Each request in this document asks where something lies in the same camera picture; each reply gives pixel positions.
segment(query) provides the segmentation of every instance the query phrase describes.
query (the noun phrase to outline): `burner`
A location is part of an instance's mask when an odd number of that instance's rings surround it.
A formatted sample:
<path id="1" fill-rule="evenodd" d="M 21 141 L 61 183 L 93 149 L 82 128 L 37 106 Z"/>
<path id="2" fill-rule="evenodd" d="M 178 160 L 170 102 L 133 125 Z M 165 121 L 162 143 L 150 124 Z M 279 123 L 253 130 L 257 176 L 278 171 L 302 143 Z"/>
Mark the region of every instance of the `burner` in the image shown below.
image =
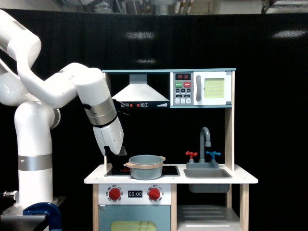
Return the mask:
<path id="1" fill-rule="evenodd" d="M 114 171 L 115 173 L 126 173 L 126 172 L 130 172 L 130 168 L 124 166 L 124 169 L 122 169 L 122 170 L 115 170 L 115 169 L 112 169 L 112 171 Z"/>
<path id="2" fill-rule="evenodd" d="M 123 170 L 109 170 L 106 177 L 130 177 L 130 168 L 124 167 Z M 177 166 L 163 166 L 162 176 L 179 176 L 179 171 Z"/>

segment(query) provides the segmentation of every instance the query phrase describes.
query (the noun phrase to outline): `oven door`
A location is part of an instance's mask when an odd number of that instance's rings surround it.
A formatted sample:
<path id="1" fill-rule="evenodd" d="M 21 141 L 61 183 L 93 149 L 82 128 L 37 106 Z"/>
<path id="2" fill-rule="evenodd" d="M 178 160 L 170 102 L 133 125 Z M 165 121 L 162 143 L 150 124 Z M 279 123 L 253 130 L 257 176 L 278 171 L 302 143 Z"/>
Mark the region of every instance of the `oven door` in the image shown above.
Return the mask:
<path id="1" fill-rule="evenodd" d="M 170 231 L 170 205 L 101 205 L 100 231 Z"/>

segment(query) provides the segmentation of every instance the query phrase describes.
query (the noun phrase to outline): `red stop button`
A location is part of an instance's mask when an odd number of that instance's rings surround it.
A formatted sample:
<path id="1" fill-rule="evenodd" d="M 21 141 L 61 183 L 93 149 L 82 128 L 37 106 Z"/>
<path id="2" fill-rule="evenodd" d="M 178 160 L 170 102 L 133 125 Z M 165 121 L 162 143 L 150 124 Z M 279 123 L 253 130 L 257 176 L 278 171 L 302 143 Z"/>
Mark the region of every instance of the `red stop button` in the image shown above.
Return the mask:
<path id="1" fill-rule="evenodd" d="M 191 83 L 190 82 L 184 82 L 184 87 L 185 88 L 190 88 L 191 87 Z"/>

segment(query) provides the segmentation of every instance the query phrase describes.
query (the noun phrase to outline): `pot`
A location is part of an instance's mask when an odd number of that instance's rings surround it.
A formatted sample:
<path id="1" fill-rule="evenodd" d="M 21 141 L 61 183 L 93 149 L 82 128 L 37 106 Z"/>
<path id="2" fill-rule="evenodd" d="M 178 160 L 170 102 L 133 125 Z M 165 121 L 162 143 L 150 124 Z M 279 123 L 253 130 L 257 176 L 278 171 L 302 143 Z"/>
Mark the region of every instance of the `pot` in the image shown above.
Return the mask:
<path id="1" fill-rule="evenodd" d="M 137 155 L 129 159 L 126 167 L 130 168 L 130 175 L 138 180 L 153 180 L 163 173 L 163 162 L 166 158 L 157 155 Z"/>

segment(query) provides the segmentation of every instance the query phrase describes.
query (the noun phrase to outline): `black curtain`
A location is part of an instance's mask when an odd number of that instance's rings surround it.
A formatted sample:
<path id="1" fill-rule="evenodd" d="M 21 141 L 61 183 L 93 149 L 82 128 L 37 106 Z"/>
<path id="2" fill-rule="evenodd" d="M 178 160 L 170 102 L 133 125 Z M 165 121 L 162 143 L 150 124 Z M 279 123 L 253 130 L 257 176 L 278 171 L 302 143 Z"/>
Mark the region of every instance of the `black curtain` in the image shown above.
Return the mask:
<path id="1" fill-rule="evenodd" d="M 250 185 L 250 230 L 301 227 L 304 146 L 307 131 L 308 15 L 143 16 L 6 10 L 42 41 L 33 71 L 42 79 L 77 62 L 99 69 L 236 68 L 235 163 L 259 179 Z M 129 39 L 143 32 L 147 39 Z M 15 61 L 0 58 L 12 69 Z M 116 78 L 112 85 L 127 83 Z M 159 87 L 160 81 L 152 80 Z M 0 105 L 0 192 L 16 190 L 15 108 Z M 209 127 L 223 152 L 223 110 L 132 110 L 120 115 L 130 156 L 165 154 L 166 163 L 187 161 Z M 79 99 L 61 109 L 51 131 L 54 195 L 67 196 L 63 230 L 91 228 L 91 186 L 84 178 L 103 157 Z M 221 195 L 194 195 L 179 203 L 221 204 Z M 239 213 L 238 186 L 233 208 Z"/>

